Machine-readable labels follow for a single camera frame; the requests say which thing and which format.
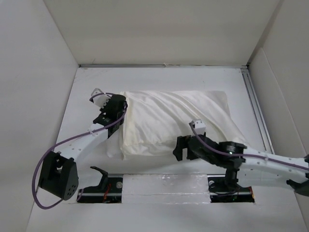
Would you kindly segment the cream pillowcase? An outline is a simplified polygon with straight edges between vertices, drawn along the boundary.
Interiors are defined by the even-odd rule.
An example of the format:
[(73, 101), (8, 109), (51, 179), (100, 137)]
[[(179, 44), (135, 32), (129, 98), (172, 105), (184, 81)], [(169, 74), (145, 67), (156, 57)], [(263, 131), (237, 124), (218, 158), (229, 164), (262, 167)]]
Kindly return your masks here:
[(204, 132), (215, 142), (247, 139), (231, 118), (223, 91), (124, 91), (128, 108), (120, 131), (124, 159), (135, 156), (166, 156), (177, 137), (192, 135), (189, 123), (200, 119)]

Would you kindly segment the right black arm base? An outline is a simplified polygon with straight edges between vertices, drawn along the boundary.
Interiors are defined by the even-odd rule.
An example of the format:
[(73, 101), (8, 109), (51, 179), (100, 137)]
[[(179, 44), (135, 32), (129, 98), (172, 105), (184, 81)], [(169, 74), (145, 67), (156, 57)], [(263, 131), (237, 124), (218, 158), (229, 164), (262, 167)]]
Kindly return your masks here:
[(208, 174), (207, 179), (211, 203), (255, 203), (252, 188), (238, 184), (237, 170)]

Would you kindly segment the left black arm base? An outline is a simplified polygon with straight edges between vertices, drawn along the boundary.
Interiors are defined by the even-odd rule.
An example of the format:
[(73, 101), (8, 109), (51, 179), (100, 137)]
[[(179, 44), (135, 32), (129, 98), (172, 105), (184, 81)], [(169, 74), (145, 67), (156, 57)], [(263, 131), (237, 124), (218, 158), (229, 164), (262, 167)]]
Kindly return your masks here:
[(123, 175), (109, 174), (107, 171), (91, 166), (91, 172), (82, 174), (82, 184), (76, 201), (78, 203), (121, 203)]

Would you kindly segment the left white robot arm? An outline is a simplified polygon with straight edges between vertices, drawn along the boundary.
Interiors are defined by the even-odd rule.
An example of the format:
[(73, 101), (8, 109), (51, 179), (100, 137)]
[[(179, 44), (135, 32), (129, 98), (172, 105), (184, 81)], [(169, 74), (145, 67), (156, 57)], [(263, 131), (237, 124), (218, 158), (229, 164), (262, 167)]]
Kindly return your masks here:
[(119, 130), (124, 122), (127, 101), (125, 96), (111, 93), (95, 94), (90, 101), (100, 108), (90, 129), (58, 143), (68, 144), (62, 150), (55, 151), (51, 147), (41, 159), (38, 186), (63, 201), (69, 200), (77, 190), (93, 187), (101, 192), (108, 184), (106, 171), (92, 166), (84, 174), (78, 170), (78, 164)]

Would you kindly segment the white pillow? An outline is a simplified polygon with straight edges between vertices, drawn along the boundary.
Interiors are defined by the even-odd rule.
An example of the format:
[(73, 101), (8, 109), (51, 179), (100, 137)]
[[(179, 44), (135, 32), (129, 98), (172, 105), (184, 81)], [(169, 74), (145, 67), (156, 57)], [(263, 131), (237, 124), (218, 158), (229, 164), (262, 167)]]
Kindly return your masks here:
[(116, 131), (107, 141), (106, 141), (106, 153), (109, 158), (123, 160), (124, 156), (120, 149), (120, 131)]

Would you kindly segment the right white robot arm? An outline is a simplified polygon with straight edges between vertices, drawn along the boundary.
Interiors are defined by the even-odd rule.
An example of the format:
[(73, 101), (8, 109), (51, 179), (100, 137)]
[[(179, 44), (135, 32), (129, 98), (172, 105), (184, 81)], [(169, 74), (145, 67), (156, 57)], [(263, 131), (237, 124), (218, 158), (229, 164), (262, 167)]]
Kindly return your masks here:
[(206, 135), (179, 136), (173, 155), (178, 161), (202, 159), (225, 169), (225, 175), (209, 185), (210, 192), (217, 195), (230, 195), (240, 188), (270, 186), (293, 190), (309, 195), (309, 158), (282, 157), (261, 152), (244, 144), (228, 141), (215, 142)]

